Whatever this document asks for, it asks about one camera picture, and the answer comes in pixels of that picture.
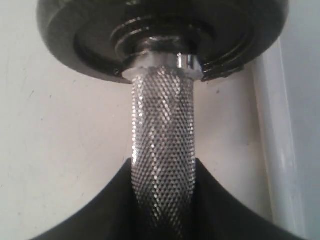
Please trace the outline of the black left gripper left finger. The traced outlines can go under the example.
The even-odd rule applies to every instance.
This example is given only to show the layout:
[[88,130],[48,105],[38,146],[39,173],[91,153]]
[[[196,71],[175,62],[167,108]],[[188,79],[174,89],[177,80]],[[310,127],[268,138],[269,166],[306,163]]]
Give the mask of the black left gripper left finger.
[[85,207],[35,240],[137,240],[136,201],[128,158]]

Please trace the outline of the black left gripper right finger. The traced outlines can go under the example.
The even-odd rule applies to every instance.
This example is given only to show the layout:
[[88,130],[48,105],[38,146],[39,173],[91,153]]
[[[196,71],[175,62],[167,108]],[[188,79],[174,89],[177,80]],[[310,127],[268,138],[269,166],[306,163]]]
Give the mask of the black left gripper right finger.
[[250,210],[196,160],[194,240],[294,240],[295,235]]

